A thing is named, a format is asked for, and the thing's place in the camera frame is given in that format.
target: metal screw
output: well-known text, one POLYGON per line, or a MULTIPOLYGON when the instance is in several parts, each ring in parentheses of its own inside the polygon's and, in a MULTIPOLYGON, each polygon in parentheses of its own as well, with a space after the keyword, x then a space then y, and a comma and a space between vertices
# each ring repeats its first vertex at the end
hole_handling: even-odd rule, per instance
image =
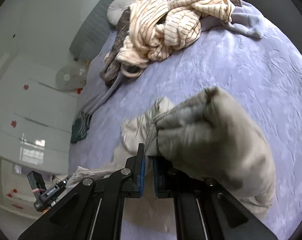
POLYGON ((122 173, 123 175, 128 175, 128 174, 130 174, 130 172, 131 172, 131 170, 128 169, 128 168, 124 168, 124 169, 121 170, 121 173, 122 173))
POLYGON ((216 182, 215 182, 215 180, 214 179, 212 179, 212 178, 207 178, 206 180, 205 180, 205 183, 208 185, 208 186, 214 186, 215 184, 216 184, 216 182))
POLYGON ((90 186, 93 183, 93 180, 90 178, 86 178, 82 181, 83 185, 90 186))
POLYGON ((169 175, 176 175, 177 173, 178 173, 178 170, 175 169, 175 168, 170 168, 170 169, 168 170, 168 174, 169 174, 169 175))

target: purple blanket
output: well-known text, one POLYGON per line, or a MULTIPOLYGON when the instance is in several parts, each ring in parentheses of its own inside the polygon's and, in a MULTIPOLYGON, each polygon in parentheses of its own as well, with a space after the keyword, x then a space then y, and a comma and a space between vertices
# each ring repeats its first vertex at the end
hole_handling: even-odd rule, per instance
MULTIPOLYGON (((302 56, 252 5, 242 4, 239 15, 232 15, 238 26, 203 19, 203 32, 194 44, 163 62, 151 63, 137 80, 122 84, 93 114, 87 138, 71 145, 69 169, 98 168, 109 162, 120 142, 120 124, 143 114, 158 97, 178 104, 217 85, 238 100, 271 146, 277 190, 263 222, 285 240, 302 220, 302 56)), ((114 38, 112 33, 91 64, 78 109, 105 90, 99 72, 114 38)), ((121 239, 176 237, 124 219, 121 239)))

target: beige cloth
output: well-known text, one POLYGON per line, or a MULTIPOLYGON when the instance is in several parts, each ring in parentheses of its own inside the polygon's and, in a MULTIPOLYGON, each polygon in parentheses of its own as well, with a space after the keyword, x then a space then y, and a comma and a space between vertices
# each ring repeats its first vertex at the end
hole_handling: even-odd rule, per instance
POLYGON ((141 69, 150 60, 165 60, 200 37, 201 17, 231 22, 234 8, 230 0, 136 0, 130 5, 129 35, 116 60, 141 69), (165 22, 159 24, 165 15, 165 22))
POLYGON ((211 177, 262 219, 276 175, 260 127, 230 94, 207 88, 149 124, 146 156, 162 155, 190 177, 211 177))

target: round cushion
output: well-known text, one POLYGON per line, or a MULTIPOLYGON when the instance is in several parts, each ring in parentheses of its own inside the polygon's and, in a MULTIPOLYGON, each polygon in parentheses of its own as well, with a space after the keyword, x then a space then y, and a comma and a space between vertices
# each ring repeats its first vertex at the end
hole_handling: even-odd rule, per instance
POLYGON ((114 0, 107 11, 109 23, 116 26, 123 11, 135 0, 114 0))

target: cream striped fleece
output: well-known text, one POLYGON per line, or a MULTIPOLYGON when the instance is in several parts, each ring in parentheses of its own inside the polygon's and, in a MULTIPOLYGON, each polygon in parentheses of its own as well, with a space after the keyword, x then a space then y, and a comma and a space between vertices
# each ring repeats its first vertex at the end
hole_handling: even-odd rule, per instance
MULTIPOLYGON (((230 0, 135 0, 130 5, 128 36, 116 60, 141 69, 150 60, 165 60, 200 37, 201 17, 212 15, 231 22, 234 8, 230 0), (164 15, 164 24, 157 24, 164 15)), ((122 66, 122 73, 132 77, 122 66)))

